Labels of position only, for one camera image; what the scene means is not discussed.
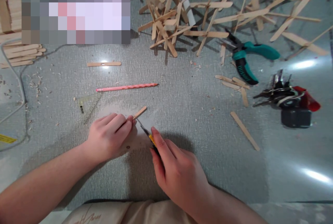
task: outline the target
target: black key fob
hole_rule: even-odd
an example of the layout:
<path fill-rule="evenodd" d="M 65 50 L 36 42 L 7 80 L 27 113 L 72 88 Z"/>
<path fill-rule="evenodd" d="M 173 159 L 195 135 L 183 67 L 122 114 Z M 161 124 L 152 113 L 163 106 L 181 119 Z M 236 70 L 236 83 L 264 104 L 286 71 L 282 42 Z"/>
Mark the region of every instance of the black key fob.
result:
<path fill-rule="evenodd" d="M 311 126 L 312 112 L 307 109 L 293 108 L 281 110 L 281 122 L 289 128 L 307 129 Z"/>

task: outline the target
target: bunch of keys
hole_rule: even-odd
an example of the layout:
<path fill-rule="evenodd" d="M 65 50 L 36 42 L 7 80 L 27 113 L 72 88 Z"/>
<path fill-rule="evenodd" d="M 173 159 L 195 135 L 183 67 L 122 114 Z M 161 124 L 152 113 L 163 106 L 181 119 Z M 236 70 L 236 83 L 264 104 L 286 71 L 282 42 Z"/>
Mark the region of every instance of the bunch of keys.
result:
<path fill-rule="evenodd" d="M 274 76 L 272 89 L 265 89 L 259 95 L 253 97 L 254 99 L 266 97 L 268 100 L 254 104 L 253 107 L 276 104 L 282 109 L 290 109 L 298 106 L 304 93 L 299 95 L 298 92 L 290 86 L 291 75 L 288 81 L 283 83 L 282 72 L 283 70 L 280 70 Z"/>

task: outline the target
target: forearm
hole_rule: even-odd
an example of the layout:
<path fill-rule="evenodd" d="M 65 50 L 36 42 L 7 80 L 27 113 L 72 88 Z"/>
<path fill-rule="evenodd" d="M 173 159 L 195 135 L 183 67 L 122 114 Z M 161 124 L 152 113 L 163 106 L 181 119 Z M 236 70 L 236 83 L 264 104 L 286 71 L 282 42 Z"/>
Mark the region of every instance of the forearm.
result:
<path fill-rule="evenodd" d="M 18 179 L 0 194 L 0 223 L 39 223 L 97 164 L 81 144 Z"/>
<path fill-rule="evenodd" d="M 187 213 L 199 224 L 266 224 L 250 207 L 233 196 L 212 187 L 208 202 Z"/>

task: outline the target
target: pink pencil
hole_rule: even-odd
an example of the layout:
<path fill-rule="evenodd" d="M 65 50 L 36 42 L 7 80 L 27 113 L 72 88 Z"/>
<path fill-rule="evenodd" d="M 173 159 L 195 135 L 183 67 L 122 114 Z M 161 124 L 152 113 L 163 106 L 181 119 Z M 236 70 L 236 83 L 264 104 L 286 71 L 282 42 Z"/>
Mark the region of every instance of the pink pencil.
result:
<path fill-rule="evenodd" d="M 146 87 L 154 87 L 159 84 L 141 84 L 141 85 L 127 85 L 127 86 L 118 86 L 118 87 L 109 87 L 109 88 L 100 88 L 96 89 L 97 92 L 103 91 L 120 91 L 122 89 L 136 89 L 136 88 L 146 88 Z"/>

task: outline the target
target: red object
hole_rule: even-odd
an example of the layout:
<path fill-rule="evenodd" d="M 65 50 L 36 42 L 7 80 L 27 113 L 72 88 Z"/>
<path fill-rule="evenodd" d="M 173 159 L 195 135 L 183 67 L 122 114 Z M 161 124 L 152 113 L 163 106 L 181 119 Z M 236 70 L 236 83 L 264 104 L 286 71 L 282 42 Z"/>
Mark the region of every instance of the red object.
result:
<path fill-rule="evenodd" d="M 321 105 L 306 91 L 306 89 L 294 86 L 294 90 L 297 92 L 305 92 L 305 95 L 302 96 L 299 106 L 304 109 L 308 109 L 312 112 L 315 112 L 320 109 Z"/>

